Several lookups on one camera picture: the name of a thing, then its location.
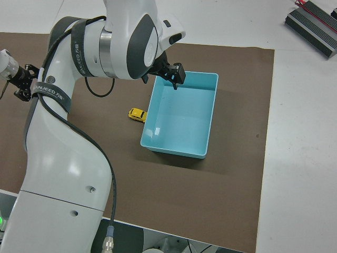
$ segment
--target yellow toy car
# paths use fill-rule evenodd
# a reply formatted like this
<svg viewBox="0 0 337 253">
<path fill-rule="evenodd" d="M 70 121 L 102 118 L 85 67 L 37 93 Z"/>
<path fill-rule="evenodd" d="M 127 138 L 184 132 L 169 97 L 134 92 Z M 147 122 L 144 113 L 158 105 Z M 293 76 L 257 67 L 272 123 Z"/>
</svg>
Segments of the yellow toy car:
<svg viewBox="0 0 337 253">
<path fill-rule="evenodd" d="M 132 108 L 129 112 L 128 112 L 128 117 L 136 120 L 136 121 L 140 121 L 145 123 L 146 120 L 146 116 L 147 116 L 147 112 L 138 109 L 138 108 Z"/>
</svg>

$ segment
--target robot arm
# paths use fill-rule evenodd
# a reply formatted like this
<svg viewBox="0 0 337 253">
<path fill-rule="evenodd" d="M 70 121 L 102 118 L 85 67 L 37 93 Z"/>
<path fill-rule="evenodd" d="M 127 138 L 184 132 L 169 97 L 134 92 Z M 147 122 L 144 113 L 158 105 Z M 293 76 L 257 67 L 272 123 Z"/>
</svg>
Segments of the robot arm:
<svg viewBox="0 0 337 253">
<path fill-rule="evenodd" d="M 27 120 L 26 176 L 1 253 L 90 251 L 114 175 L 98 144 L 67 121 L 76 80 L 100 76 L 146 82 L 147 74 L 154 74 L 175 89 L 184 82 L 182 65 L 170 65 L 165 53 L 185 36 L 173 16 L 159 16 L 154 0 L 104 3 L 105 21 L 68 17 L 52 30 L 56 39 L 39 71 Z M 10 59 L 7 55 L 0 57 Z M 8 70 L 9 61 L 4 65 Z M 12 65 L 13 73 L 3 77 L 15 84 L 12 75 L 19 67 Z M 18 87 L 29 90 L 30 83 Z M 112 252 L 112 235 L 110 228 L 102 252 Z"/>
</svg>

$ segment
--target brown cardboard sheet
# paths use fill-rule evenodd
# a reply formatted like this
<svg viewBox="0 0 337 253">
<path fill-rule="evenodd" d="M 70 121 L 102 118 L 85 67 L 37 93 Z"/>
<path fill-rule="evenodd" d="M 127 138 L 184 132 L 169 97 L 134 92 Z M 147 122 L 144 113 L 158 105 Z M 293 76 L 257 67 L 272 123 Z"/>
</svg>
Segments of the brown cardboard sheet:
<svg viewBox="0 0 337 253">
<path fill-rule="evenodd" d="M 40 66 L 48 35 L 0 33 L 20 65 Z M 117 220 L 255 252 L 273 50 L 176 44 L 171 63 L 187 71 L 219 75 L 209 149 L 204 160 L 152 152 L 140 146 L 143 124 L 127 117 L 132 107 L 147 109 L 154 78 L 116 80 L 106 98 L 76 83 L 69 121 L 88 133 L 108 155 L 117 177 Z M 89 79 L 100 94 L 110 79 Z M 28 103 L 8 87 L 0 101 L 0 189 L 18 192 L 26 169 L 23 127 Z M 109 198 L 104 215 L 109 217 Z"/>
</svg>

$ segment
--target light blue container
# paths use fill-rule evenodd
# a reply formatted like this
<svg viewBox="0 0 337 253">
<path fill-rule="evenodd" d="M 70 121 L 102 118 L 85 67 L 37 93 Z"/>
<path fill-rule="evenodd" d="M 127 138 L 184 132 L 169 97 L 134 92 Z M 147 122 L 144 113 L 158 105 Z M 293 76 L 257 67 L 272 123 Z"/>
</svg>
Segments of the light blue container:
<svg viewBox="0 0 337 253">
<path fill-rule="evenodd" d="M 152 151 L 205 158 L 210 137 L 217 81 L 215 73 L 186 71 L 174 90 L 156 77 L 141 145 Z"/>
</svg>

